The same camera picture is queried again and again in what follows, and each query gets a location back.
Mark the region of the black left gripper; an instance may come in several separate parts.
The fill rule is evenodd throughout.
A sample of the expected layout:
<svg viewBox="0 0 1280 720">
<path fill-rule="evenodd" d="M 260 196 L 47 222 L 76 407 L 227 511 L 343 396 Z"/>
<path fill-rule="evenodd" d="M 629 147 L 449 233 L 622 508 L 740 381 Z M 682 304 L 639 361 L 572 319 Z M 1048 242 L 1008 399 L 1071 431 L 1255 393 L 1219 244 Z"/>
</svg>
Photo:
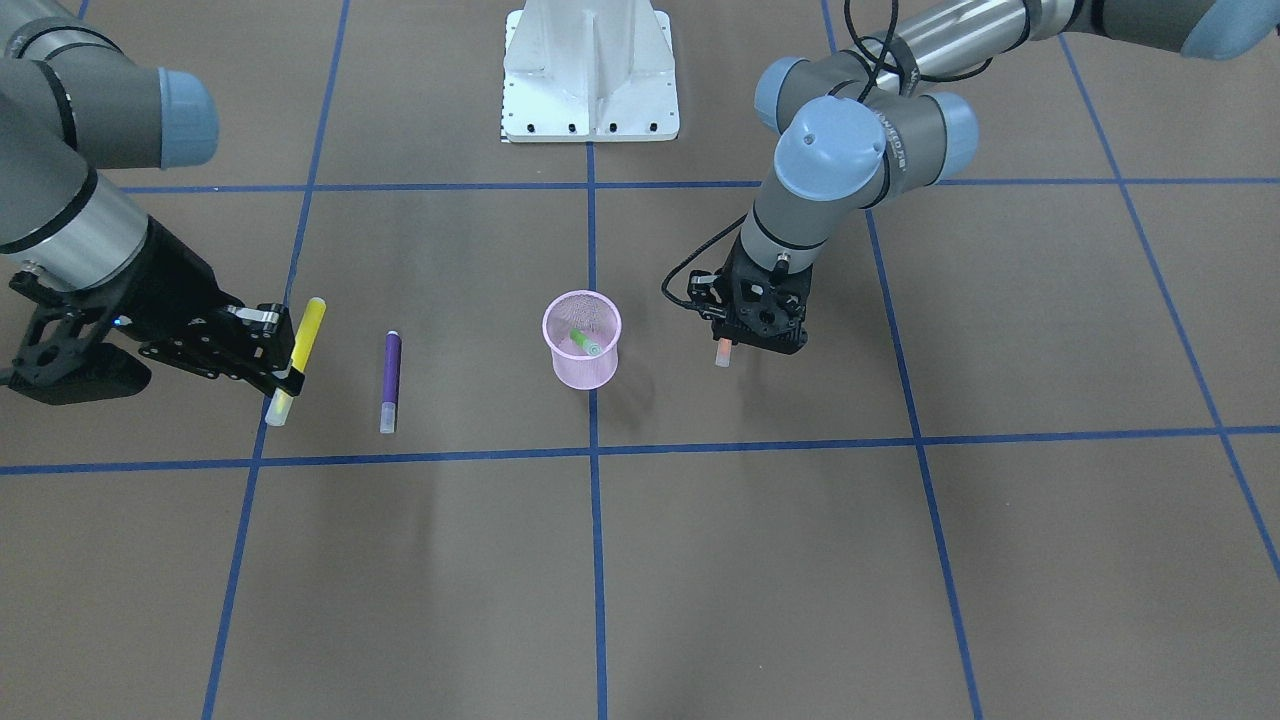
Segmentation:
<svg viewBox="0 0 1280 720">
<path fill-rule="evenodd" d="M 722 336 L 750 346 L 804 346 L 809 268 L 787 274 L 756 265 L 736 238 L 722 266 Z"/>
</svg>

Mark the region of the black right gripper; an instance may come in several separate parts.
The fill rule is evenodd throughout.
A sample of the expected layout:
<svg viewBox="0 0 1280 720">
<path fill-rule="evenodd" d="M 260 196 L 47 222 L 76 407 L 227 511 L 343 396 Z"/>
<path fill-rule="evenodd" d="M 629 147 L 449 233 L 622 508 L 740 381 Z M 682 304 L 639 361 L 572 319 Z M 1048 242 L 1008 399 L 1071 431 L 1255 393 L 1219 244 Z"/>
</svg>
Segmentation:
<svg viewBox="0 0 1280 720">
<path fill-rule="evenodd" d="M 216 379 L 243 380 L 266 397 L 301 393 L 305 374 L 291 365 L 293 327 L 280 304 L 242 307 L 212 268 L 152 217 L 141 250 L 102 288 L 111 304 L 95 329 L 104 342 L 119 316 L 123 333 L 155 363 Z"/>
</svg>

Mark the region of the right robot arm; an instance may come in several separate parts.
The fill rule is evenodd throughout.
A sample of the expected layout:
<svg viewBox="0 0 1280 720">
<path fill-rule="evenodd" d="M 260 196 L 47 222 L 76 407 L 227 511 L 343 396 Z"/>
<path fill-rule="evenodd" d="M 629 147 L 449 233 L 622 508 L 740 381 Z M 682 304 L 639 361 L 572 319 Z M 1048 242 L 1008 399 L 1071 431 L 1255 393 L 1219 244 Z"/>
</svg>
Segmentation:
<svg viewBox="0 0 1280 720">
<path fill-rule="evenodd" d="M 209 161 L 219 118 L 204 83 L 134 64 L 55 1 L 5 1 L 1 22 L 1 252 L 35 305 L 3 384 L 52 406 L 123 398 L 152 359 L 298 395 L 288 307 L 225 292 L 105 176 Z"/>
</svg>

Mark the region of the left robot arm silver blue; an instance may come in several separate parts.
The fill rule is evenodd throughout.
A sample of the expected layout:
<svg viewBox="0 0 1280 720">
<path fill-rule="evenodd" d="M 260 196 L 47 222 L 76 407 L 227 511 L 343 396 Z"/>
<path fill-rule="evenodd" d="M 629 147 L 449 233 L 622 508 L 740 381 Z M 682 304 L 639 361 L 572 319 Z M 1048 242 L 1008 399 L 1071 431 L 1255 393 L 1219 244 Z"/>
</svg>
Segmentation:
<svg viewBox="0 0 1280 720">
<path fill-rule="evenodd" d="M 977 154 L 977 114 L 943 82 L 1065 32 L 1229 60 L 1277 26 L 1275 1 L 945 1 L 820 60 L 783 58 L 755 109 L 778 136 L 724 265 L 689 302 L 728 348 L 795 354 L 813 265 L 850 214 L 951 178 Z"/>
</svg>

